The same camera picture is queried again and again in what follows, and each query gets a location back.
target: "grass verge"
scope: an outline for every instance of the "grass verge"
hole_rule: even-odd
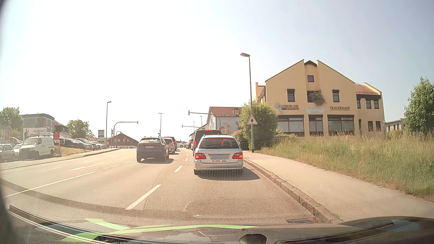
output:
[[[84,150],[84,149],[79,149],[79,148],[67,148],[67,147],[61,147],[60,150],[62,151],[62,157],[69,156],[72,154],[91,151],[91,150]]]
[[[408,132],[383,138],[290,137],[260,153],[289,158],[434,200],[434,139]]]

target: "triangular sign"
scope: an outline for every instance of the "triangular sign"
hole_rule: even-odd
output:
[[[255,118],[252,116],[250,116],[250,119],[247,121],[246,123],[247,125],[257,125],[258,122],[256,122]]]

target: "red sign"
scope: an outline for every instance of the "red sign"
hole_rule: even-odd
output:
[[[60,131],[53,132],[53,140],[55,141],[60,140]]]

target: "paved lane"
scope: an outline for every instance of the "paved lane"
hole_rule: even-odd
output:
[[[311,217],[248,165],[239,176],[222,171],[194,175],[191,150],[182,148],[165,162],[138,163],[134,149],[122,149],[4,170],[0,177],[3,194],[10,195],[7,204],[57,221],[282,224]]]

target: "white van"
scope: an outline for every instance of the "white van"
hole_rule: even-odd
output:
[[[54,141],[50,136],[32,136],[27,138],[20,148],[20,160],[39,159],[42,156],[54,156]]]

